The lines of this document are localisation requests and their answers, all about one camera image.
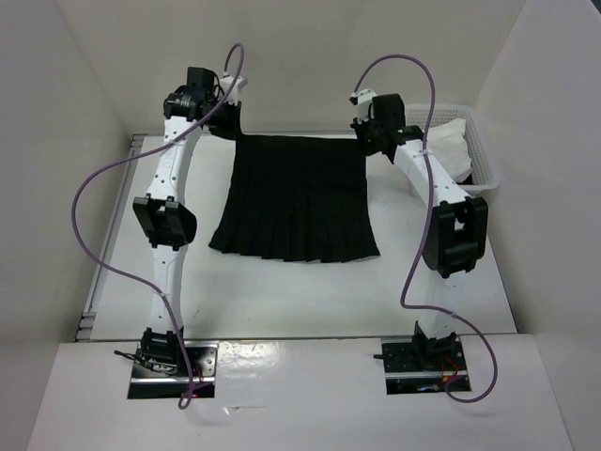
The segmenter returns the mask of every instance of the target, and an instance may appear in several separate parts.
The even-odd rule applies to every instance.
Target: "plastic basket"
[[[407,125],[417,125],[424,128],[429,105],[410,104],[406,106]],[[490,157],[490,145],[485,132],[478,122],[475,111],[465,105],[451,103],[437,104],[432,117],[432,127],[446,124],[458,117],[466,119],[465,139],[468,143],[468,153],[471,158],[472,185],[459,185],[470,195],[476,196],[485,190],[493,190],[499,186],[499,172]]]

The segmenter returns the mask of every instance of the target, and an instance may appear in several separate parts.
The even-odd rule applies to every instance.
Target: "white table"
[[[29,451],[568,451],[562,417],[531,335],[490,336],[501,373],[490,397],[387,396],[378,339],[221,343],[216,397],[127,400],[134,343],[60,347]],[[492,372],[463,337],[475,393]],[[474,394],[461,394],[468,397]]]
[[[348,135],[331,135],[348,137]],[[162,142],[146,138],[143,151]],[[158,157],[138,161],[122,202],[122,219],[112,225],[107,261],[152,277],[150,246],[131,210],[144,195]],[[284,263],[223,255],[208,248],[229,189],[234,143],[201,137],[186,187],[186,206],[199,227],[182,281],[182,316],[189,339],[382,336],[412,334],[416,314],[399,306],[399,295],[424,227],[423,203],[408,181],[377,155],[367,163],[369,213],[381,257],[343,264]],[[456,311],[485,333],[514,333],[514,324],[495,259],[485,257],[466,285]],[[421,303],[428,269],[422,263],[409,303]],[[139,340],[150,314],[148,288],[101,272],[93,298],[93,340]],[[461,334],[471,330],[458,325]]]

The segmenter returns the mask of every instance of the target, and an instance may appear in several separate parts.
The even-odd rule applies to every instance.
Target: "purple cable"
[[[238,77],[240,76],[240,73],[242,72],[242,65],[244,64],[244,47],[242,46],[242,44],[237,43],[231,48],[231,50],[229,51],[229,54],[227,56],[227,60],[229,61],[230,56],[236,49],[240,50],[240,58],[239,58],[238,68],[236,69],[236,74],[234,75],[234,78],[238,79]],[[143,277],[140,277],[135,274],[131,274],[129,272],[121,271],[121,270],[109,265],[108,263],[103,262],[100,258],[98,258],[94,255],[94,253],[85,244],[84,239],[82,238],[82,234],[80,233],[79,227],[77,225],[77,204],[79,202],[79,198],[81,197],[82,193],[84,192],[85,187],[93,179],[95,179],[97,176],[99,176],[103,172],[106,172],[109,169],[119,166],[120,164],[133,162],[135,160],[139,160],[144,157],[149,157],[150,155],[155,155],[159,152],[167,150],[168,148],[173,146],[175,143],[177,143],[178,141],[181,141],[183,138],[188,136],[190,133],[192,133],[198,127],[202,127],[217,112],[217,110],[219,110],[219,108],[221,108],[221,106],[225,103],[227,96],[229,96],[229,94],[232,92],[232,90],[234,89],[235,86],[236,86],[236,84],[232,84],[225,91],[223,96],[219,99],[219,101],[215,104],[215,106],[208,113],[206,113],[198,122],[193,124],[185,132],[176,136],[172,141],[170,141],[166,144],[163,144],[162,146],[155,148],[153,150],[149,150],[148,152],[141,153],[139,155],[135,155],[133,157],[126,158],[126,159],[118,161],[118,162],[107,164],[104,167],[101,167],[100,169],[94,171],[92,174],[90,174],[87,177],[87,179],[84,180],[84,182],[81,184],[81,186],[77,189],[77,193],[75,194],[75,197],[73,197],[73,202],[71,204],[71,226],[73,227],[73,232],[75,233],[75,238],[77,239],[77,242],[79,242],[79,245],[82,247],[82,249],[84,249],[84,252],[87,254],[87,256],[90,257],[92,260],[94,260],[96,262],[96,264],[100,265],[105,270],[112,271],[116,274],[122,275],[124,277],[128,277],[137,282],[140,282],[141,284],[144,284],[144,285],[152,288],[161,297],[162,302],[165,305],[165,309],[167,310],[167,313],[169,314],[169,319],[171,320],[171,323],[173,324],[173,328],[175,330],[176,337],[177,337],[177,342],[179,344],[179,347],[181,348],[181,353],[183,354],[184,364],[186,365],[186,370],[188,371],[188,378],[189,378],[188,390],[181,394],[181,398],[179,399],[179,402],[177,403],[177,406],[181,410],[187,409],[188,406],[190,406],[194,391],[200,387],[203,387],[204,385],[208,385],[209,382],[202,383],[199,385],[194,384],[192,364],[190,363],[190,357],[188,356],[188,352],[186,352],[186,345],[184,343],[184,338],[183,338],[181,332],[179,331],[179,326],[176,321],[176,316],[173,313],[173,310],[171,308],[171,305],[169,304],[169,300],[167,299],[167,296],[161,291],[161,289],[159,287],[157,287],[155,284],[153,284],[149,280],[146,280]]]
[[[401,306],[403,308],[406,308],[407,310],[432,310],[435,312],[440,312],[440,313],[449,315],[450,317],[458,319],[459,321],[461,321],[464,324],[466,324],[467,326],[469,326],[482,339],[483,343],[486,346],[486,349],[488,350],[488,353],[490,353],[490,358],[492,360],[492,368],[493,368],[492,381],[488,385],[488,388],[486,388],[486,390],[477,397],[472,397],[470,399],[462,399],[460,397],[456,397],[455,395],[453,395],[451,393],[451,391],[449,390],[449,387],[452,383],[455,383],[459,379],[464,379],[465,377],[464,378],[453,378],[444,384],[444,391],[451,399],[453,399],[457,402],[464,403],[464,404],[471,404],[473,402],[478,402],[478,401],[484,399],[485,397],[487,397],[488,395],[490,395],[490,392],[492,392],[493,388],[495,388],[495,385],[497,384],[497,378],[499,377],[499,365],[497,364],[497,356],[495,355],[495,352],[492,349],[492,347],[490,346],[490,343],[486,339],[485,335],[482,332],[480,332],[480,330],[473,323],[471,323],[467,319],[457,315],[455,312],[453,312],[452,310],[449,310],[447,308],[439,307],[437,305],[407,305],[407,294],[409,291],[409,286],[411,285],[411,281],[413,280],[415,271],[417,270],[417,267],[420,263],[420,258],[422,258],[422,254],[424,253],[425,242],[427,241],[428,231],[430,230],[430,224],[432,222],[432,209],[434,208],[434,176],[432,174],[432,166],[430,164],[430,159],[429,159],[427,151],[426,151],[427,142],[428,142],[428,139],[427,139],[428,132],[430,131],[430,124],[432,123],[432,116],[434,115],[434,103],[436,101],[436,89],[434,87],[434,79],[432,78],[432,74],[430,73],[430,70],[428,70],[428,68],[425,66],[425,64],[422,61],[420,61],[419,59],[414,58],[413,56],[409,56],[407,54],[386,54],[386,55],[382,56],[381,58],[378,58],[376,61],[374,61],[372,64],[370,64],[367,67],[367,69],[365,69],[362,76],[359,78],[359,82],[357,82],[357,85],[355,86],[355,89],[353,91],[355,94],[359,90],[359,87],[361,86],[363,79],[367,76],[369,71],[374,66],[376,66],[377,64],[379,64],[382,61],[385,61],[387,59],[406,59],[408,61],[411,61],[411,62],[417,64],[420,68],[422,68],[422,70],[425,72],[425,75],[428,77],[428,82],[430,83],[430,92],[431,92],[430,111],[428,112],[428,118],[425,122],[424,140],[422,142],[422,152],[424,153],[425,168],[428,173],[428,206],[427,206],[427,213],[425,215],[424,232],[422,233],[422,239],[420,240],[420,246],[418,247],[417,253],[415,254],[413,263],[411,263],[411,268],[409,269],[409,273],[407,274],[407,279],[405,280],[405,285],[403,286],[403,291],[401,293]]]

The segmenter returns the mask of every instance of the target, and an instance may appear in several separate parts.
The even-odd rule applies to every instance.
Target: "purple hose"
[[[227,61],[229,61],[229,58],[231,57],[232,53],[236,49],[240,50],[240,58],[239,58],[238,68],[236,69],[236,74],[234,75],[235,80],[238,79],[238,77],[240,76],[240,73],[242,72],[242,65],[244,64],[244,47],[240,43],[235,44],[231,48],[231,50],[229,51],[229,54],[227,56]],[[204,115],[198,122],[193,124],[185,132],[176,136],[172,141],[170,141],[166,144],[163,144],[159,148],[155,148],[153,150],[150,150],[145,153],[141,153],[139,155],[135,155],[130,158],[126,158],[125,160],[107,164],[104,167],[101,167],[100,169],[94,171],[92,174],[90,174],[87,177],[87,179],[84,180],[84,182],[81,184],[81,186],[77,189],[77,193],[75,194],[75,197],[73,197],[73,202],[71,204],[71,225],[73,227],[73,232],[75,233],[75,238],[77,239],[77,242],[79,242],[79,245],[82,247],[82,249],[84,249],[84,252],[87,254],[87,256],[90,257],[92,260],[94,260],[98,265],[100,265],[105,270],[112,271],[116,274],[123,275],[124,277],[128,277],[132,280],[140,282],[141,284],[144,284],[144,285],[152,288],[161,297],[162,302],[165,305],[165,309],[167,310],[167,313],[169,314],[169,319],[171,320],[171,323],[173,324],[173,328],[174,328],[174,331],[175,331],[176,337],[177,337],[177,342],[179,344],[179,347],[181,348],[181,353],[183,354],[184,364],[186,365],[186,370],[188,371],[188,378],[189,378],[188,390],[186,392],[182,393],[181,398],[179,399],[179,402],[177,403],[177,406],[181,410],[184,410],[184,409],[188,408],[188,406],[190,406],[194,391],[204,385],[208,385],[208,382],[205,384],[200,384],[200,385],[194,384],[192,364],[190,363],[190,357],[188,356],[188,352],[186,352],[184,338],[183,338],[181,332],[179,331],[179,326],[177,325],[176,316],[174,315],[171,305],[169,304],[169,300],[167,299],[166,295],[161,291],[161,289],[159,287],[157,287],[155,284],[153,284],[152,282],[150,282],[149,280],[146,280],[145,278],[140,277],[138,275],[131,274],[129,272],[121,271],[117,268],[114,268],[113,266],[109,265],[108,263],[103,262],[100,258],[98,258],[94,255],[94,253],[85,244],[84,239],[82,238],[82,234],[80,233],[79,227],[77,225],[77,204],[79,202],[79,199],[80,199],[82,193],[84,192],[85,187],[90,183],[90,181],[95,179],[97,176],[99,176],[103,172],[106,172],[109,169],[119,166],[120,164],[133,162],[135,160],[139,160],[140,158],[149,157],[150,155],[155,155],[159,152],[167,150],[168,148],[173,146],[175,143],[177,143],[178,141],[180,141],[183,138],[185,138],[186,136],[188,136],[190,133],[192,133],[198,127],[202,127],[217,112],[217,110],[219,110],[219,108],[221,108],[221,106],[225,103],[227,96],[229,96],[229,94],[232,92],[232,90],[234,89],[235,86],[236,86],[236,84],[233,83],[225,91],[225,93],[219,99],[219,101],[215,104],[215,106],[206,115]]]
[[[447,383],[445,383],[445,385],[444,385],[444,391],[451,399],[453,399],[457,402],[464,403],[464,404],[471,404],[473,402],[478,402],[478,401],[484,399],[485,397],[487,397],[488,395],[490,395],[490,392],[492,392],[493,388],[495,388],[495,385],[497,384],[497,378],[499,377],[499,365],[497,364],[497,356],[495,355],[495,352],[492,349],[492,347],[490,346],[490,343],[486,339],[485,335],[482,332],[480,332],[480,330],[473,323],[471,323],[467,319],[457,315],[456,313],[454,313],[453,311],[451,311],[447,308],[439,307],[436,305],[407,305],[407,294],[409,291],[409,286],[411,285],[411,281],[413,280],[415,271],[417,270],[417,267],[420,263],[420,258],[422,258],[422,254],[424,253],[425,242],[427,241],[428,231],[430,230],[430,224],[432,223],[432,209],[434,208],[434,176],[432,174],[432,166],[430,164],[430,159],[426,152],[427,142],[428,142],[428,140],[427,140],[428,132],[430,131],[430,125],[432,123],[432,116],[434,115],[434,103],[436,101],[436,89],[434,87],[434,79],[432,78],[432,74],[430,73],[430,70],[428,70],[428,68],[425,66],[425,64],[422,61],[420,61],[419,59],[414,58],[413,56],[409,56],[407,54],[386,54],[386,55],[382,56],[381,58],[378,58],[376,61],[374,61],[372,64],[370,64],[367,67],[367,69],[365,69],[365,71],[359,78],[359,82],[357,82],[357,85],[355,86],[355,89],[353,92],[357,93],[357,91],[359,90],[359,87],[361,86],[361,84],[363,82],[363,79],[367,76],[369,71],[374,66],[376,66],[377,64],[379,64],[382,61],[385,61],[387,59],[406,59],[408,61],[411,61],[411,62],[417,64],[420,68],[422,68],[422,70],[425,72],[425,75],[428,77],[428,82],[430,83],[430,92],[431,92],[430,111],[428,112],[428,118],[425,122],[424,140],[422,143],[422,151],[424,153],[425,168],[428,173],[428,206],[427,206],[427,213],[425,215],[424,232],[422,233],[422,239],[420,240],[420,246],[418,247],[417,253],[415,254],[413,263],[411,263],[411,268],[409,269],[409,272],[407,274],[407,279],[405,280],[405,285],[403,286],[403,291],[401,292],[401,306],[403,308],[407,308],[407,310],[432,310],[435,312],[440,312],[440,313],[449,315],[450,317],[458,319],[459,321],[461,321],[464,324],[466,324],[467,326],[469,326],[482,339],[483,343],[486,346],[486,349],[488,350],[488,353],[490,353],[490,358],[492,360],[492,369],[493,369],[492,381],[488,385],[488,388],[486,388],[486,390],[477,397],[472,397],[469,399],[462,399],[460,397],[456,397],[455,395],[453,395],[451,393],[451,391],[449,390],[449,387],[452,383],[455,383],[459,379],[463,379],[463,378],[453,378],[450,381],[448,381]]]

